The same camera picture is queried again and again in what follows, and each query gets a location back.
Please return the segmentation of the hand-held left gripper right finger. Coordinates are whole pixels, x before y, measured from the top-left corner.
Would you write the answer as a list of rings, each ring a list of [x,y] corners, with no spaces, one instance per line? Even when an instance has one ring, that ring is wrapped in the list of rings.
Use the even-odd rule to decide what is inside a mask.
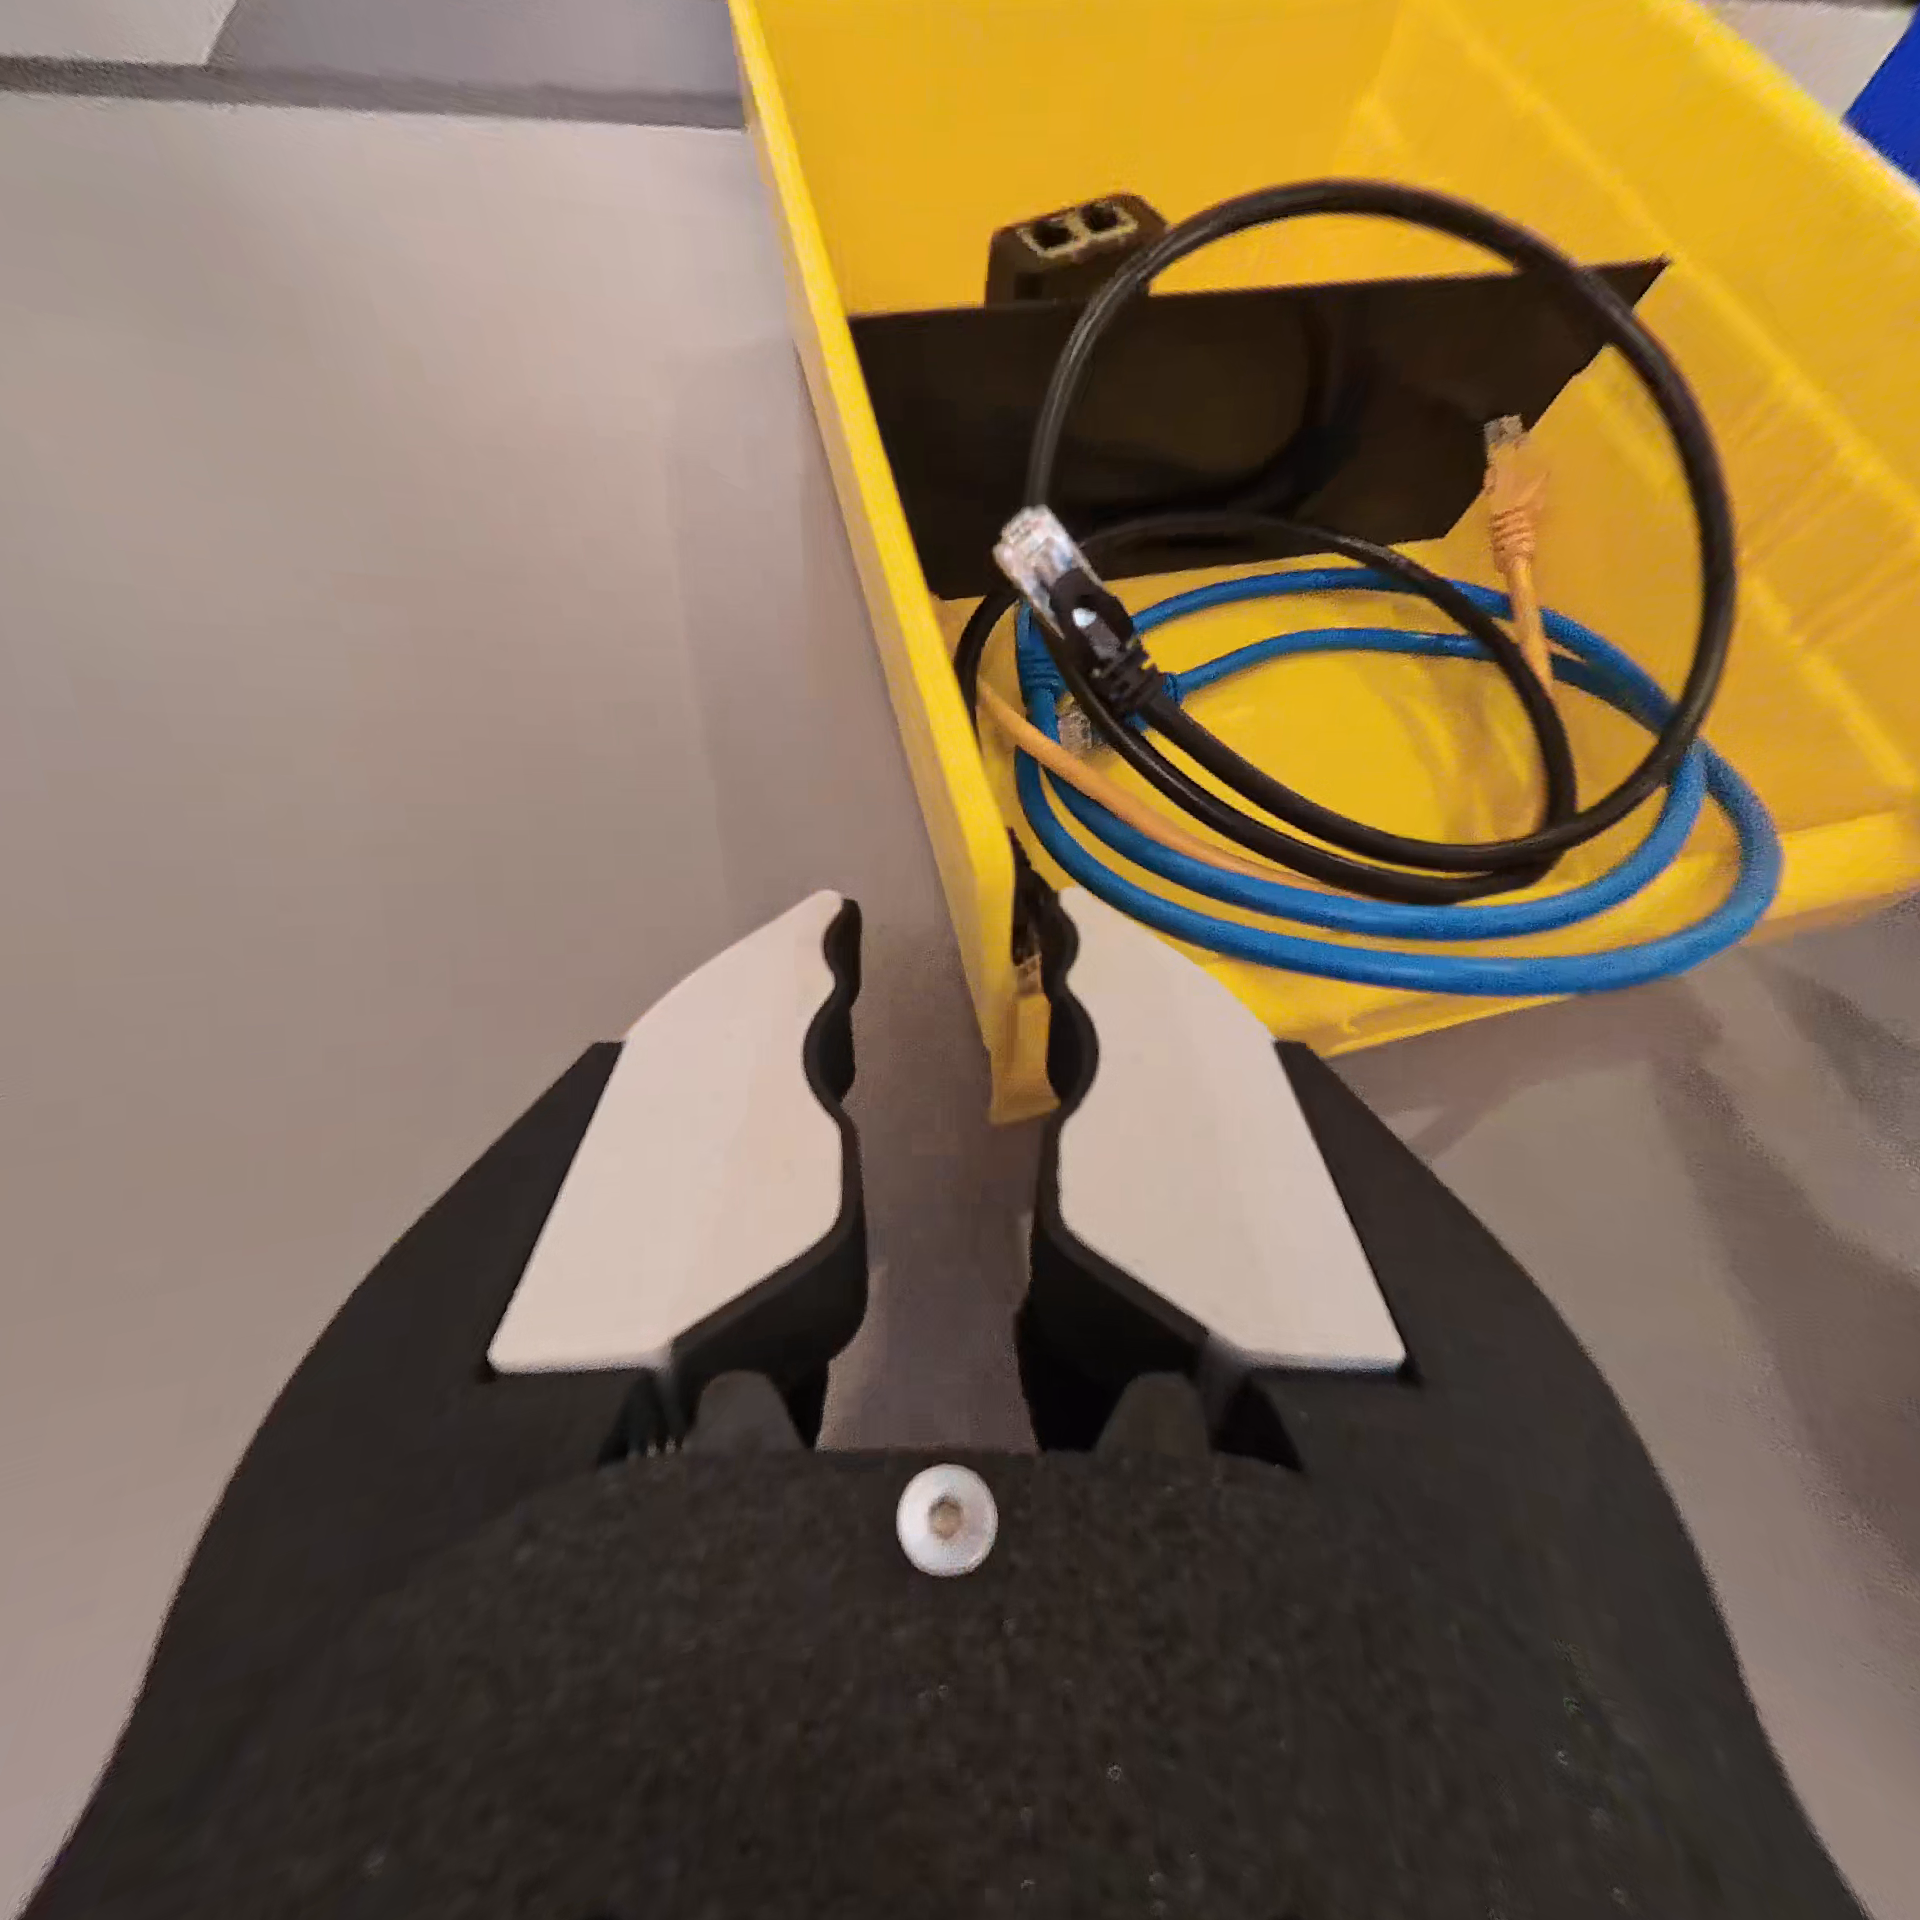
[[[1270,1377],[1386,1381],[1409,1346],[1280,1047],[1090,891],[1040,925],[1054,1113],[1014,1318],[1036,1436],[1094,1450],[1153,1383],[1206,1450],[1290,1450]]]

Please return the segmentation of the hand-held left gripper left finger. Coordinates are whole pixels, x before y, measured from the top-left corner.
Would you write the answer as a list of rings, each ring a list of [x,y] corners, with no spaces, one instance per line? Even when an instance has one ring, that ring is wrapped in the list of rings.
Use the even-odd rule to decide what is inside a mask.
[[[765,1378],[808,1439],[868,1305],[853,1011],[862,914],[817,891],[684,977],[608,1079],[488,1346],[497,1377],[642,1386],[653,1446]]]

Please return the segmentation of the black ethernet port adapter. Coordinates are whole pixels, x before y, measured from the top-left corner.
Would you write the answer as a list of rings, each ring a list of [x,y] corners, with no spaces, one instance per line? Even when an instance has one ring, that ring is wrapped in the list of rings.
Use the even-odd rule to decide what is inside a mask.
[[[1165,220],[1136,195],[1070,204],[993,233],[984,305],[1084,305],[1131,255],[1150,250]]]

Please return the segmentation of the yellow plastic bin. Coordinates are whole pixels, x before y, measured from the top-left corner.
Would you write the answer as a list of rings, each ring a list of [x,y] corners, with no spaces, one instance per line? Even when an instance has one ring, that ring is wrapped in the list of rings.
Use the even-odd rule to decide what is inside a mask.
[[[734,4],[747,125],[990,1117],[1051,1106],[1011,956],[1005,749],[926,581],[853,315],[972,305],[988,242],[1106,193],[1168,218],[1371,177],[1573,255],[1665,255],[1648,326],[1712,426],[1741,556],[1710,742],[1782,833],[1762,925],[1916,890],[1916,187],[1700,4]]]

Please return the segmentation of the blue plastic bin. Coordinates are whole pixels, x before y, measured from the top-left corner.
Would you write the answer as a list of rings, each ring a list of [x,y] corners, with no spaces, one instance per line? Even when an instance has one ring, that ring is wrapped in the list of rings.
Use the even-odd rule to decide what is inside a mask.
[[[1842,123],[1888,166],[1918,182],[1918,6],[1849,103]]]

